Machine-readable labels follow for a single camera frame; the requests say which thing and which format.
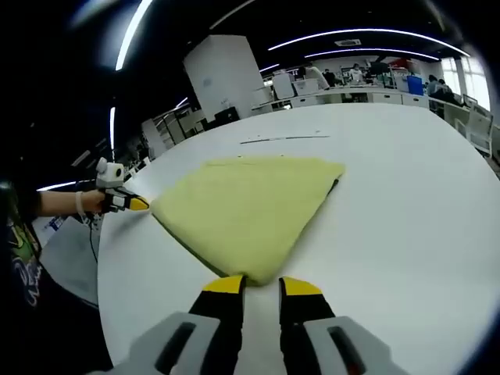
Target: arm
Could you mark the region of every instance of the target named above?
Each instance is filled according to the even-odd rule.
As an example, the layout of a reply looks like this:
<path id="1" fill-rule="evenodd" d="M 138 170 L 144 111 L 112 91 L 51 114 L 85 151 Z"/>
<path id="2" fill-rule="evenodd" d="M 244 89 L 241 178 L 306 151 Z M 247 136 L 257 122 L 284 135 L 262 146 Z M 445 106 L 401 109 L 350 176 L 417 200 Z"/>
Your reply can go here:
<path id="1" fill-rule="evenodd" d="M 39 216 L 73 215 L 77 213 L 77 193 L 62 193 L 57 191 L 43 191 L 40 193 L 41 204 L 37 214 Z M 85 191 L 81 195 L 81 203 L 85 212 L 100 213 L 104 193 L 100 191 Z"/>

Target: yellow cloth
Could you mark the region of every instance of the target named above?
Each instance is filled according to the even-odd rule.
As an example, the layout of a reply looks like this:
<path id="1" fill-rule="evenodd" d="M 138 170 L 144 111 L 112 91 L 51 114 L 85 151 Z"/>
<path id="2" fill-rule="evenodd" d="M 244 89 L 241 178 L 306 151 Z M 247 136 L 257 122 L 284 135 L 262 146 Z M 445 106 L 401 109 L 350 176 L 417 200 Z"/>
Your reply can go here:
<path id="1" fill-rule="evenodd" d="M 151 210 L 211 267 L 266 284 L 344 170 L 313 158 L 215 160 L 167 189 Z"/>

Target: chair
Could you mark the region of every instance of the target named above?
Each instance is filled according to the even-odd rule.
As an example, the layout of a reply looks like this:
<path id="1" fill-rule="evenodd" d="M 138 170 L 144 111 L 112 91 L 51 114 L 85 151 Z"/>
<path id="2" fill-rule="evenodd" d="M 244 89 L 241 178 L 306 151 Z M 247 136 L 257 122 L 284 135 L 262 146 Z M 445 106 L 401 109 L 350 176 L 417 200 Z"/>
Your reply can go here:
<path id="1" fill-rule="evenodd" d="M 477 150 L 493 155 L 491 150 L 491 134 L 493 131 L 493 115 L 476 103 L 471 103 L 469 121 L 464 124 L 455 119 L 455 129 L 463 135 Z"/>

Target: white table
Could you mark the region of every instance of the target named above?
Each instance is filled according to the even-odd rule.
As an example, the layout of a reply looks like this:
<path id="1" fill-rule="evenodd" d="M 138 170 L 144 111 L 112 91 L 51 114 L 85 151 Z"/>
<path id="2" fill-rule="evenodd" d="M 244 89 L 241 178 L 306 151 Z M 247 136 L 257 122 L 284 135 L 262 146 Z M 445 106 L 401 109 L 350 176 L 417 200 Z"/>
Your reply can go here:
<path id="1" fill-rule="evenodd" d="M 240 144 L 301 135 L 329 137 Z M 385 341 L 410 373 L 454 373 L 487 332 L 500 300 L 500 181 L 487 163 L 428 110 L 318 105 L 191 137 L 127 186 L 153 199 L 206 160 L 280 154 L 347 166 L 281 274 L 321 288 L 338 316 Z M 98 300 L 113 362 L 148 328 L 188 311 L 215 278 L 149 213 L 106 215 Z M 236 373 L 285 373 L 278 301 L 276 281 L 246 291 Z"/>

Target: ceiling light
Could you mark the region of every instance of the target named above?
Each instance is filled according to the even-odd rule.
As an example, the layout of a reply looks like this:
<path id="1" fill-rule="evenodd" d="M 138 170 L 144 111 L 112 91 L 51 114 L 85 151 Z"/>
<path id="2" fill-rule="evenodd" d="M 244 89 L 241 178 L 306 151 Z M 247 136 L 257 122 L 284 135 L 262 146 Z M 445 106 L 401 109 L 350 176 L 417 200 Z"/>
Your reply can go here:
<path id="1" fill-rule="evenodd" d="M 123 37 L 122 46 L 120 47 L 120 52 L 118 53 L 118 59 L 116 60 L 115 70 L 120 70 L 123 68 L 123 63 L 125 62 L 125 56 L 127 55 L 128 48 L 132 42 L 135 31 L 141 22 L 142 17 L 151 5 L 152 0 L 142 0 L 139 4 L 137 10 L 135 11 L 132 20 L 130 21 L 127 31 L 125 32 L 125 37 Z"/>
<path id="2" fill-rule="evenodd" d="M 367 29 L 345 29 L 345 30 L 333 30 L 333 31 L 328 31 L 325 33 L 319 33 L 319 34 L 314 34 L 314 35 L 308 35 L 306 37 L 299 37 L 297 39 L 294 39 L 292 41 L 285 41 L 284 43 L 281 43 L 280 45 L 275 45 L 271 48 L 268 48 L 268 51 L 273 51 L 274 49 L 277 49 L 279 47 L 283 47 L 285 45 L 291 45 L 292 43 L 295 43 L 297 41 L 304 41 L 306 39 L 312 39 L 312 38 L 317 38 L 317 37 L 324 37 L 325 35 L 333 35 L 333 34 L 344 34 L 344 33 L 358 33 L 358 32 L 374 32 L 374 33 L 393 33 L 393 34 L 402 34 L 402 35 L 409 35 L 411 37 L 417 37 L 417 38 L 422 38 L 422 39 L 427 39 L 428 41 L 433 41 L 436 43 L 439 43 L 440 45 L 444 45 L 446 47 L 449 47 L 451 49 L 454 49 L 457 52 L 462 53 L 463 55 L 470 57 L 470 55 L 461 50 L 460 48 L 454 47 L 453 45 L 449 45 L 448 43 L 445 43 L 443 41 L 439 41 L 438 39 L 434 39 L 433 37 L 428 37 L 426 35 L 422 34 L 417 34 L 417 33 L 410 33 L 409 31 L 402 31 L 402 30 L 392 30 L 392 29 L 372 29 L 372 28 L 367 28 Z"/>
<path id="3" fill-rule="evenodd" d="M 307 56 L 304 56 L 304 57 L 307 59 L 307 58 L 313 57 L 313 56 L 329 55 L 330 53 L 339 53 L 339 52 L 364 52 L 364 51 L 408 53 L 410 55 L 422 56 L 422 57 L 425 57 L 427 59 L 432 59 L 432 60 L 439 61 L 439 59 L 437 57 L 429 56 L 429 55 L 424 55 L 423 53 L 411 52 L 411 51 L 403 51 L 401 49 L 389 49 L 389 48 L 350 48 L 350 49 L 337 49 L 335 51 L 313 53 L 312 55 L 307 55 Z"/>
<path id="4" fill-rule="evenodd" d="M 111 151 L 115 149 L 115 107 L 109 110 L 109 140 L 111 142 Z"/>
<path id="5" fill-rule="evenodd" d="M 175 109 L 179 108 L 179 107 L 180 107 L 181 105 L 183 105 L 183 104 L 184 104 L 184 102 L 186 102 L 187 100 L 188 100 L 188 98 L 187 98 L 187 97 L 186 97 L 186 98 L 184 98 L 184 99 L 182 99 L 182 100 L 180 101 L 180 103 L 179 103 L 179 104 L 177 104 L 177 105 L 175 106 Z"/>
<path id="6" fill-rule="evenodd" d="M 252 4 L 254 1 L 255 0 L 248 0 L 248 1 L 244 2 L 243 4 L 241 4 L 240 6 L 237 6 L 236 8 L 234 8 L 233 10 L 231 10 L 229 13 L 227 13 L 224 16 L 222 16 L 221 18 L 219 18 L 209 29 L 210 30 L 215 29 L 222 22 L 224 22 L 227 18 L 229 18 L 232 15 L 234 15 L 238 10 L 242 10 L 245 6 Z"/>
<path id="7" fill-rule="evenodd" d="M 265 72 L 266 70 L 269 70 L 269 69 L 272 69 L 272 68 L 276 68 L 277 66 L 279 66 L 280 64 L 274 64 L 274 65 L 271 65 L 271 66 L 268 66 L 267 68 L 264 68 L 264 69 L 261 69 L 259 70 L 260 73 L 262 72 Z"/>
<path id="8" fill-rule="evenodd" d="M 75 185 L 77 182 L 76 181 L 71 181 L 71 182 L 65 182 L 64 184 L 57 184 L 57 185 L 51 185 L 47 187 L 41 187 L 40 189 L 37 189 L 37 191 L 47 191 L 47 190 L 52 190 L 56 188 L 62 188 L 63 186 L 70 186 L 70 185 Z"/>

